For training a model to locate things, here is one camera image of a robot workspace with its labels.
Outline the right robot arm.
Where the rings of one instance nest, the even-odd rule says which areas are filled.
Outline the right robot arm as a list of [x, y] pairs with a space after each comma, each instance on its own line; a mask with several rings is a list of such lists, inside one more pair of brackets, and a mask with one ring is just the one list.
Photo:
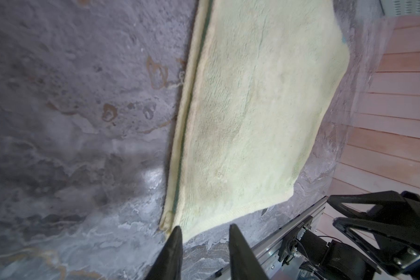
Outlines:
[[409, 191], [330, 196], [342, 214], [334, 227], [355, 247], [325, 241], [309, 231], [305, 218], [282, 240], [278, 260], [288, 264], [295, 253], [307, 261], [300, 268], [327, 280], [371, 280], [385, 272], [420, 280], [420, 196]]

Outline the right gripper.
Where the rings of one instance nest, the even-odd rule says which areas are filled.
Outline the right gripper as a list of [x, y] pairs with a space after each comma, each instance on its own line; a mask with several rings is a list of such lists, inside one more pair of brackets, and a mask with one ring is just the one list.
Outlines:
[[[392, 275], [420, 280], [420, 196], [409, 191], [330, 196], [328, 204], [346, 217], [333, 226], [374, 263]], [[372, 205], [358, 212], [347, 204]], [[363, 219], [376, 219], [377, 222]]]

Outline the mint green plastic basket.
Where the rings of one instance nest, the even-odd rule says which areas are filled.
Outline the mint green plastic basket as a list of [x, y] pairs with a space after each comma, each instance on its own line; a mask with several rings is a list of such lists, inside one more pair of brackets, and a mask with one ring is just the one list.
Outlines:
[[380, 0], [386, 17], [420, 16], [420, 0]]

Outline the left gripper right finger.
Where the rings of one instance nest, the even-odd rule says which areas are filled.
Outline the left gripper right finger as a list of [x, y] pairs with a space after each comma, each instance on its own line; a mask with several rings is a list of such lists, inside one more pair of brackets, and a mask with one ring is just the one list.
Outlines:
[[236, 224], [229, 227], [229, 255], [232, 280], [268, 280]]

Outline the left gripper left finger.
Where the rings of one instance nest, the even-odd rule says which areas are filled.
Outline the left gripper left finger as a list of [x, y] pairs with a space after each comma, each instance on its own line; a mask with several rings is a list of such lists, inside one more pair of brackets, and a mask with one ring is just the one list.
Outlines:
[[176, 226], [150, 269], [146, 280], [180, 280], [183, 262], [183, 235]]

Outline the teal and yellow towel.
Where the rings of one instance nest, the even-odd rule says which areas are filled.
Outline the teal and yellow towel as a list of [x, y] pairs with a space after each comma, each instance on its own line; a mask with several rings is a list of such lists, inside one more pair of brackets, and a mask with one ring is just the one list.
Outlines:
[[161, 231], [291, 198], [349, 60], [332, 1], [200, 1]]

